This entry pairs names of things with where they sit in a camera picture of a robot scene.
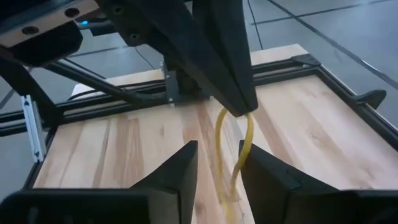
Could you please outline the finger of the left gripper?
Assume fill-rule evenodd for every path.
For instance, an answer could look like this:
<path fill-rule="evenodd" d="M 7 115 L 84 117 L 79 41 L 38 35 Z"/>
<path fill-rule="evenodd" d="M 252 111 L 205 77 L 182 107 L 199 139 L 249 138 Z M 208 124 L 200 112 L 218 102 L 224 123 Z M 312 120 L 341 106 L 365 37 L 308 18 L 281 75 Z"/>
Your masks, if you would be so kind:
<path fill-rule="evenodd" d="M 97 5 L 128 45 L 151 46 L 210 92 L 207 75 L 216 55 L 185 1 L 100 0 Z"/>
<path fill-rule="evenodd" d="M 199 23 L 216 58 L 210 60 L 209 91 L 233 115 L 258 107 L 241 0 L 193 1 Z"/>

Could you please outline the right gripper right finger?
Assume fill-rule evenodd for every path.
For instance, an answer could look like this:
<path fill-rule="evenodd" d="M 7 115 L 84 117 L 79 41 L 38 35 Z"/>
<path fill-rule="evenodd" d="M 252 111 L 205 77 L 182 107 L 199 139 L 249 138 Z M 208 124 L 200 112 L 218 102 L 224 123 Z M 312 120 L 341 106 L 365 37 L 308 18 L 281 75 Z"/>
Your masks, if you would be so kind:
<path fill-rule="evenodd" d="M 338 190 L 255 144 L 241 177 L 256 223 L 397 223 L 397 191 Z"/>

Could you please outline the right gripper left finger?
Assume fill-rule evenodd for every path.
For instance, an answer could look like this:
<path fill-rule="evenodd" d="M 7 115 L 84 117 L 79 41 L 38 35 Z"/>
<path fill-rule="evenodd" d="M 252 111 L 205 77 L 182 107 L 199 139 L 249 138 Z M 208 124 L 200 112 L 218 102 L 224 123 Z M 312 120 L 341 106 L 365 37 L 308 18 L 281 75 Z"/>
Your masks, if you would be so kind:
<path fill-rule="evenodd" d="M 1 223 L 190 223 L 198 143 L 189 141 L 128 189 L 27 189 L 1 202 Z"/>

